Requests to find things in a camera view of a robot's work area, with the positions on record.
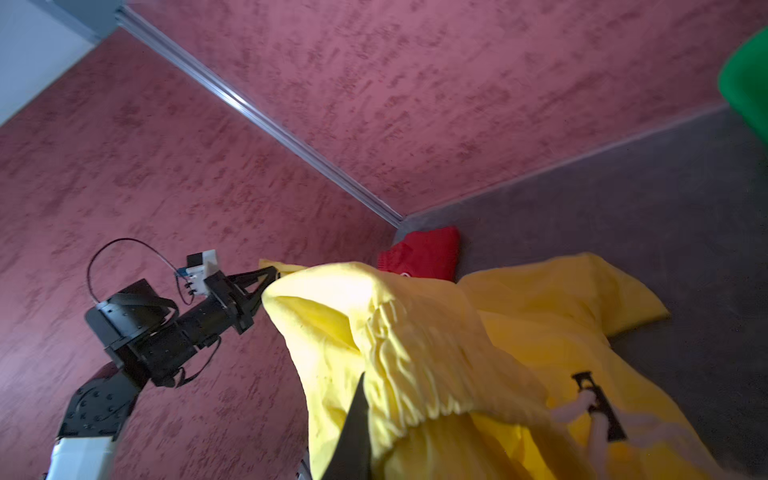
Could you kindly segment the yellow shorts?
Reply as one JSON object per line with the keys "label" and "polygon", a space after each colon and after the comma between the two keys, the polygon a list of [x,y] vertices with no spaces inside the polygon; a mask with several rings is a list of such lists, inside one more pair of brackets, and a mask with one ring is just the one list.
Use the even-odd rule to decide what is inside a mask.
{"label": "yellow shorts", "polygon": [[592,254],[457,282],[283,266],[263,295],[322,479],[362,374],[372,479],[734,479],[610,338],[668,314]]}

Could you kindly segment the red shorts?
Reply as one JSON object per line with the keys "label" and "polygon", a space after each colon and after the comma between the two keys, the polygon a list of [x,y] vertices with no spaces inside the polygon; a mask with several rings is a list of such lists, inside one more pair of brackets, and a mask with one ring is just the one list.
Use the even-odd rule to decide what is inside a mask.
{"label": "red shorts", "polygon": [[454,226],[408,233],[378,257],[380,271],[413,278],[453,282],[460,253],[460,233]]}

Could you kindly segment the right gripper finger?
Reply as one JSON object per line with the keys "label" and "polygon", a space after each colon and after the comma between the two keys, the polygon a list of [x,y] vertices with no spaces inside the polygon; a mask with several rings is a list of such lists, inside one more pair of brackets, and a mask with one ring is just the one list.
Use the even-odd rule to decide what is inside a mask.
{"label": "right gripper finger", "polygon": [[357,384],[344,426],[323,480],[371,480],[372,447],[369,404],[364,391],[365,375]]}

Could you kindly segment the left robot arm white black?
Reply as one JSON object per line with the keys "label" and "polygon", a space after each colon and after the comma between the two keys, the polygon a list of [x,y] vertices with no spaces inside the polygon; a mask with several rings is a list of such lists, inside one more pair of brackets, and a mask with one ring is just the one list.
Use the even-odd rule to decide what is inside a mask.
{"label": "left robot arm white black", "polygon": [[85,320],[109,362],[79,387],[60,424],[46,474],[49,479],[109,477],[124,427],[148,386],[178,389],[195,380],[186,363],[217,351],[229,329],[254,324],[274,267],[205,279],[207,297],[187,312],[141,279],[87,311]]}

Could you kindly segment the green plastic basket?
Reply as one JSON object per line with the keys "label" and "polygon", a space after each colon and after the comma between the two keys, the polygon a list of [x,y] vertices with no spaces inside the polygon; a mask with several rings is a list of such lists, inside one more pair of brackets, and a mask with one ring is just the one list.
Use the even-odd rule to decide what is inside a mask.
{"label": "green plastic basket", "polygon": [[767,143],[767,28],[739,46],[719,72],[718,90],[729,106]]}

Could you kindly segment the left aluminium corner post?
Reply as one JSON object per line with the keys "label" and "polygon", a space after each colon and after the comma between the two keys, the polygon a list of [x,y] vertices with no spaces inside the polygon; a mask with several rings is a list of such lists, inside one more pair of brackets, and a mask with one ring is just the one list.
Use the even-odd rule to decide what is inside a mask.
{"label": "left aluminium corner post", "polygon": [[129,6],[121,6],[117,9],[116,20],[120,27],[129,34],[169,61],[388,224],[396,228],[401,225],[404,220],[403,215],[396,212],[394,208],[373,194],[361,183],[354,180],[340,167],[326,159],[314,148],[260,111],[246,96],[234,89],[219,75]]}

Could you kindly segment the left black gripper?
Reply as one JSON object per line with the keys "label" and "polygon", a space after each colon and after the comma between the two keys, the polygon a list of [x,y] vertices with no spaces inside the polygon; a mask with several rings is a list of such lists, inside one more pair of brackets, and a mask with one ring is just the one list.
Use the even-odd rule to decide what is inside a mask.
{"label": "left black gripper", "polygon": [[267,285],[279,278],[276,267],[225,275],[218,271],[206,278],[206,287],[224,307],[234,330],[242,335],[253,325],[253,317],[262,305],[262,295]]}

